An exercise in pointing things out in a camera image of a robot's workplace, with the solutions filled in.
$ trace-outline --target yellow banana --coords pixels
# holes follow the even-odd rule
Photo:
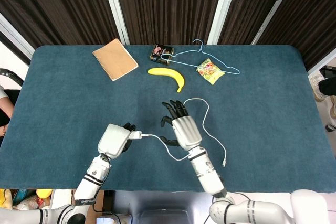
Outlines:
[[[168,76],[171,78],[174,78],[175,81],[178,84],[178,92],[181,91],[183,85],[184,85],[184,78],[183,76],[177,72],[174,69],[170,69],[170,68],[151,68],[150,70],[147,71],[147,73],[152,74],[154,76]]]

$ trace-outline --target brown curtain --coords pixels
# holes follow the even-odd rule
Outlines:
[[[34,48],[118,37],[108,0],[0,0],[0,10]]]
[[[276,0],[232,0],[219,44],[251,44]]]
[[[119,0],[131,44],[207,41],[218,0]]]
[[[336,47],[336,0],[283,0],[258,44],[297,47],[309,70]]]

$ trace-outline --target dark can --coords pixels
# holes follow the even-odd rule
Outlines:
[[[160,45],[160,44],[156,44],[152,54],[150,56],[151,61],[157,62],[157,63],[161,63],[161,64],[165,64],[165,65],[169,65],[170,61],[172,59],[171,55],[164,55],[161,58],[162,54],[174,54],[174,48],[173,47],[168,47],[168,46],[164,46],[164,45]]]

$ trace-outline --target snack bag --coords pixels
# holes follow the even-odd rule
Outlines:
[[[220,68],[213,64],[210,59],[206,59],[202,64],[197,67],[197,71],[205,80],[212,85],[225,73],[218,71]]]

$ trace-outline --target notebook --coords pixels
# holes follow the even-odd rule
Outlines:
[[[118,80],[139,66],[118,39],[93,51],[93,55],[112,81]]]

